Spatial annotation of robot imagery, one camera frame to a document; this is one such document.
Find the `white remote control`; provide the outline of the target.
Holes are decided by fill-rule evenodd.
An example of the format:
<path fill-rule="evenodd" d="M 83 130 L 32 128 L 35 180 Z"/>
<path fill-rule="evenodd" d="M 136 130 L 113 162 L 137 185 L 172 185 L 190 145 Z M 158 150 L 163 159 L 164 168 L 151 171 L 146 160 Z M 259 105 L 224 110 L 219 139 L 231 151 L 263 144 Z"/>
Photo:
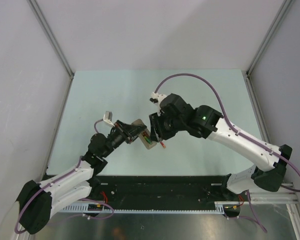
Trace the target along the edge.
<path fill-rule="evenodd" d="M 145 129 L 138 135 L 138 138 L 140 139 L 140 141 L 142 142 L 142 144 L 144 145 L 144 147 L 147 150 L 150 150 L 150 149 L 154 148 L 157 145 L 157 143 L 155 141 L 152 141 L 152 144 L 149 144 L 144 139 L 143 135 L 150 139 L 150 131 L 141 119 L 135 120 L 134 122 L 132 122 L 132 125 L 145 126 Z"/>

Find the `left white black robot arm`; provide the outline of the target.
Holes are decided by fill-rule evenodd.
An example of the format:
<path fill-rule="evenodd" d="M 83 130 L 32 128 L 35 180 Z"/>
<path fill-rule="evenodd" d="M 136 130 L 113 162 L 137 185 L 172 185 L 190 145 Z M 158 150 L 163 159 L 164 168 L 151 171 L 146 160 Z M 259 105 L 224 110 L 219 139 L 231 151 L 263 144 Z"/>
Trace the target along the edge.
<path fill-rule="evenodd" d="M 95 133 L 90 138 L 87 152 L 72 168 L 41 182 L 28 181 L 16 199 L 19 214 L 15 233 L 36 234 L 64 207 L 85 198 L 97 199 L 101 188 L 89 180 L 105 168 L 106 157 L 121 144 L 133 143 L 146 129 L 143 123 L 127 124 L 117 120 L 108 135 Z"/>

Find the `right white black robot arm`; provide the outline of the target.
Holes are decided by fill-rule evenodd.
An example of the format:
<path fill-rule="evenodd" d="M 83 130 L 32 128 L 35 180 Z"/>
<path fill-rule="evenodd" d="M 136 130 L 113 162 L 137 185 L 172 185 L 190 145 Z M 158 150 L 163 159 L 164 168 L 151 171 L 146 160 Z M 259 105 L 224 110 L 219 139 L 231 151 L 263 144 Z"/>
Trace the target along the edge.
<path fill-rule="evenodd" d="M 291 147 L 262 141 L 236 128 L 212 107 L 201 105 L 193 108 L 174 93 L 152 92 L 150 101 L 157 106 L 157 112 L 149 115 L 153 142 L 168 140 L 178 132 L 186 131 L 193 137 L 222 144 L 253 163 L 244 171 L 226 176 L 226 182 L 220 188 L 225 200 L 232 201 L 243 191 L 256 187 L 273 193 L 279 190 L 287 170 L 281 157 L 289 158 Z"/>

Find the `green battery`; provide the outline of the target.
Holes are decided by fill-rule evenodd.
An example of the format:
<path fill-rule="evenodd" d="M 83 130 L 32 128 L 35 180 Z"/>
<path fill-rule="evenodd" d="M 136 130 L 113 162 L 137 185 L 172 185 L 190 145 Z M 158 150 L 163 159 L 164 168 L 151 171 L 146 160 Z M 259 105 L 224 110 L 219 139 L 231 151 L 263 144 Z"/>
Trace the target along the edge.
<path fill-rule="evenodd" d="M 150 145 L 152 144 L 152 141 L 148 137 L 147 137 L 146 141 L 147 141 L 148 144 L 150 144 Z"/>

